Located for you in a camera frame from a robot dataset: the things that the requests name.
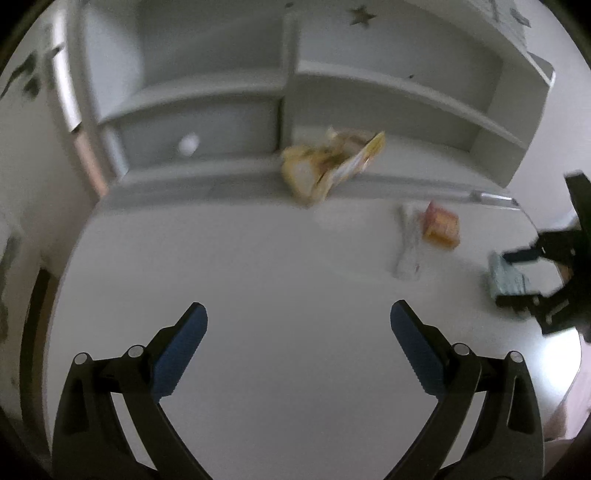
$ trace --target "plastic wrapper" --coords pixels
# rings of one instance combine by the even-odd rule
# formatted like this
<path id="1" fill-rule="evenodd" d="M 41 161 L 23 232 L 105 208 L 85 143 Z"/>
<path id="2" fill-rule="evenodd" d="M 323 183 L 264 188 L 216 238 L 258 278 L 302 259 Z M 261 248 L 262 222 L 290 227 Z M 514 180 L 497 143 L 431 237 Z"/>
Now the plastic wrapper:
<path id="1" fill-rule="evenodd" d="M 383 149 L 384 132 L 363 135 L 329 128 L 325 147 L 298 145 L 283 151 L 281 173 L 302 203 L 322 202 L 332 187 L 367 168 Z"/>

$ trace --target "white desk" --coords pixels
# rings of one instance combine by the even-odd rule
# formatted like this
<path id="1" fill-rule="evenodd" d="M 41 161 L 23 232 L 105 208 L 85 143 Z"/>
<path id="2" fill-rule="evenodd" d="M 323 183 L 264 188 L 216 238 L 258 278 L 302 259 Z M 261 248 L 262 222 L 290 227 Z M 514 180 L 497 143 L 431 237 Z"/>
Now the white desk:
<path id="1" fill-rule="evenodd" d="M 578 334 L 544 338 L 534 319 L 498 310 L 485 288 L 489 251 L 535 238 L 527 217 L 449 205 L 460 216 L 461 245 L 428 249 L 421 279 L 404 282 L 391 274 L 401 245 L 396 205 L 335 199 L 306 210 L 277 199 L 94 218 L 54 312 L 46 365 L 51 431 L 76 353 L 120 356 L 175 323 L 193 301 L 206 306 L 209 330 L 162 405 L 214 478 L 383 478 L 436 403 L 390 329 L 398 299 L 479 355 L 522 352 L 546 421 L 579 368 Z M 545 290 L 560 282 L 552 264 L 531 272 Z M 473 411 L 468 428 L 475 418 Z M 132 431 L 128 414 L 122 422 Z M 145 459 L 137 440 L 131 444 Z"/>

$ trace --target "orange box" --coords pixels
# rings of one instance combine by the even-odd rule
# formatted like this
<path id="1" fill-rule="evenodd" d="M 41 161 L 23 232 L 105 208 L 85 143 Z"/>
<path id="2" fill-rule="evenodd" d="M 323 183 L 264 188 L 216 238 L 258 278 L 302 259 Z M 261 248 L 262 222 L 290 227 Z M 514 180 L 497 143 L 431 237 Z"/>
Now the orange box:
<path id="1" fill-rule="evenodd" d="M 423 219 L 423 239 L 438 247 L 453 250 L 460 244 L 459 217 L 431 202 Z"/>

